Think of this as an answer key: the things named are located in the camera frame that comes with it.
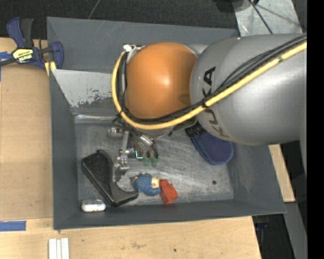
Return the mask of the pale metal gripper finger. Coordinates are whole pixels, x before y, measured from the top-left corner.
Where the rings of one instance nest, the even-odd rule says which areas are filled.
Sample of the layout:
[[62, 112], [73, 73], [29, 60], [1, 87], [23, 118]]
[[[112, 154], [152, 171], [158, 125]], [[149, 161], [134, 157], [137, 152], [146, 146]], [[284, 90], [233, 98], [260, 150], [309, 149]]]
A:
[[119, 150], [119, 156], [121, 158], [134, 158], [134, 148], [129, 147], [127, 149], [120, 149]]
[[114, 171], [113, 171], [113, 180], [114, 182], [120, 181], [120, 179], [126, 174], [130, 169], [127, 158], [122, 158], [118, 156], [114, 160]]

